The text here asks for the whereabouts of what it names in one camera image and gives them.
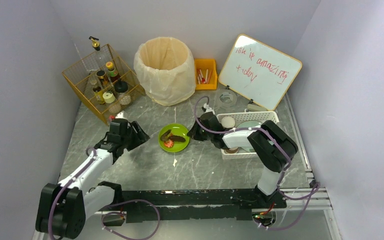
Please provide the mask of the white mug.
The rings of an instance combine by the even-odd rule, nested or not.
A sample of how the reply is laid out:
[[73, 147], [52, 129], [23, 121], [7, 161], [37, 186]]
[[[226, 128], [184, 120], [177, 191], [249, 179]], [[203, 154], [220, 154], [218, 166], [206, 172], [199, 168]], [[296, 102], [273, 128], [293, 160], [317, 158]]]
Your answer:
[[220, 123], [223, 128], [225, 129], [232, 129], [236, 125], [236, 121], [233, 117], [231, 116], [225, 116], [220, 120]]

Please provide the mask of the green plate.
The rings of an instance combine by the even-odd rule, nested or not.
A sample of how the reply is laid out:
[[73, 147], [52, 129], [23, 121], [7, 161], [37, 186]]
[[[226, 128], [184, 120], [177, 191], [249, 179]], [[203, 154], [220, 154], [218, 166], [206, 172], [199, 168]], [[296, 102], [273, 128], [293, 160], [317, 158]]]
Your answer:
[[[172, 148], [165, 147], [164, 141], [160, 140], [160, 136], [169, 129], [171, 130], [170, 135], [182, 136], [186, 139], [186, 142], [174, 142], [174, 146]], [[182, 150], [184, 150], [188, 146], [188, 144], [190, 142], [190, 138], [187, 136], [188, 132], [189, 132], [189, 130], [184, 125], [179, 124], [179, 123], [170, 123], [170, 124], [164, 126], [160, 130], [160, 132], [158, 134], [158, 139], [157, 139], [158, 144], [166, 152], [169, 152], [169, 153], [181, 152]]]

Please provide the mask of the steel lined mug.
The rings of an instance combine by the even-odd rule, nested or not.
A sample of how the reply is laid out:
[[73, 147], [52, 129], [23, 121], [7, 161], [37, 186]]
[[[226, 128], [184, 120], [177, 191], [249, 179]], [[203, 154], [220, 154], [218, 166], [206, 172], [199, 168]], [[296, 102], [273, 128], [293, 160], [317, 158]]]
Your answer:
[[226, 154], [236, 154], [239, 151], [239, 147], [225, 149], [224, 152]]

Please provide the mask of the small yellow label bottle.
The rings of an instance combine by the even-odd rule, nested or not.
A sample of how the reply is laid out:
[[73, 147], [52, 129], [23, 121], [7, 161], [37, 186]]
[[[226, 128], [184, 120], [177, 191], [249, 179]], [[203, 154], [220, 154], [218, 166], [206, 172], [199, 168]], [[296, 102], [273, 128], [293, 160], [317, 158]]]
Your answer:
[[95, 98], [96, 98], [97, 102], [100, 105], [105, 105], [106, 102], [105, 102], [104, 97], [103, 97], [103, 90], [102, 90], [102, 88], [99, 85], [94, 85], [92, 87], [92, 90], [93, 90], [93, 93], [95, 95]]

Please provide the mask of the black lid shaker jar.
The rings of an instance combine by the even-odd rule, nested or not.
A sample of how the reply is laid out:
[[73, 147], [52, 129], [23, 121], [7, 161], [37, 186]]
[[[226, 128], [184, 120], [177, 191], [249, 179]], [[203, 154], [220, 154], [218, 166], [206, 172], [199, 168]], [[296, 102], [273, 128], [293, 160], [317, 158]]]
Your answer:
[[132, 101], [129, 95], [129, 85], [123, 80], [118, 80], [114, 85], [115, 91], [118, 93], [118, 102], [122, 106], [129, 105]]

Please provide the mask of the white plastic basket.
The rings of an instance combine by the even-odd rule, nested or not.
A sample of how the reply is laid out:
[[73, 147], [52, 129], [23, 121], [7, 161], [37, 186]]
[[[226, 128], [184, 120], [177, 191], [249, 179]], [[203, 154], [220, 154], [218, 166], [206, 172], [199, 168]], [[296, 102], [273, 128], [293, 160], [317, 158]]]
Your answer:
[[[274, 111], [258, 111], [258, 112], [234, 112], [234, 113], [222, 113], [217, 114], [216, 117], [219, 121], [223, 117], [233, 117], [235, 120], [235, 127], [245, 121], [260, 121], [264, 123], [267, 120], [273, 121], [275, 124], [279, 124], [279, 118], [276, 112]], [[258, 155], [255, 152], [243, 152], [241, 151], [242, 147], [239, 147], [239, 150], [235, 154], [226, 154], [224, 150], [221, 150], [221, 157], [223, 160], [234, 160], [234, 159], [250, 159], [257, 158]]]

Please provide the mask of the tall yellow label spice jar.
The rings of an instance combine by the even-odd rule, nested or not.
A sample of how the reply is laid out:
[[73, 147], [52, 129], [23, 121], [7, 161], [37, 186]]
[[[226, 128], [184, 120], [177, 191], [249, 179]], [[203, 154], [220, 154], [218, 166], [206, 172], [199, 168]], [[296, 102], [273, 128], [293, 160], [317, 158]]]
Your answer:
[[100, 83], [104, 89], [107, 88], [108, 86], [110, 86], [110, 81], [109, 81], [107, 74], [104, 70], [98, 70], [95, 75], [97, 76], [98, 80], [100, 81]]

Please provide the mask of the clear oil dispenser bottle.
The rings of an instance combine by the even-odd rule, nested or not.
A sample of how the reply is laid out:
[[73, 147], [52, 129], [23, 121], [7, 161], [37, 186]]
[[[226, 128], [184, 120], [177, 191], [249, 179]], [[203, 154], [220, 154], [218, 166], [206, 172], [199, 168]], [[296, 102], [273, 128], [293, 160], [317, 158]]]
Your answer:
[[101, 47], [99, 39], [93, 36], [90, 36], [88, 39], [92, 41], [92, 47], [94, 49], [94, 58], [97, 63], [97, 66], [107, 73], [108, 69], [106, 67], [106, 63], [107, 63], [106, 53]]

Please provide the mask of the light blue flower plate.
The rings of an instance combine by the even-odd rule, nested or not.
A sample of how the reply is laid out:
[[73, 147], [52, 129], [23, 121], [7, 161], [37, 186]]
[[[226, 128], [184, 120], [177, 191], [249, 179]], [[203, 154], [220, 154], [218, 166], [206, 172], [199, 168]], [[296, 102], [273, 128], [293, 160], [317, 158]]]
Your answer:
[[[240, 123], [237, 127], [238, 128], [253, 128], [253, 127], [260, 127], [263, 123], [260, 121], [256, 120], [249, 120], [249, 121], [244, 121]], [[246, 146], [246, 147], [241, 147], [242, 152], [248, 152], [248, 153], [254, 153], [255, 150], [251, 146]]]

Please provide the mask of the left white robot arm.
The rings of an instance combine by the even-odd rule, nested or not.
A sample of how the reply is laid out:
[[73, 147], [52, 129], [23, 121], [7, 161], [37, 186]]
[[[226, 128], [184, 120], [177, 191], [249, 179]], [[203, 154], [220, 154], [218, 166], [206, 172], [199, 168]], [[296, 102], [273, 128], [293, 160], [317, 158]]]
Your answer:
[[103, 139], [86, 150], [86, 160], [58, 183], [41, 190], [35, 229], [59, 238], [75, 239], [86, 220], [104, 207], [124, 200], [122, 186], [102, 181], [94, 185], [124, 151], [131, 151], [149, 140], [136, 121], [115, 118]]

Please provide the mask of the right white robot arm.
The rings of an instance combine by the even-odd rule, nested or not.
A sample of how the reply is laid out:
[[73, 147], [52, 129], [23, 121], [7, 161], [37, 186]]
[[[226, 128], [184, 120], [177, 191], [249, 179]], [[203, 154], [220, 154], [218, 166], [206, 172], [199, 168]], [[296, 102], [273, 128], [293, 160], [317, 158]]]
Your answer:
[[265, 202], [278, 193], [278, 186], [286, 168], [298, 152], [298, 145], [272, 120], [250, 127], [222, 125], [213, 112], [205, 112], [195, 119], [187, 133], [193, 140], [209, 140], [216, 148], [252, 148], [263, 164], [263, 171], [255, 192]]

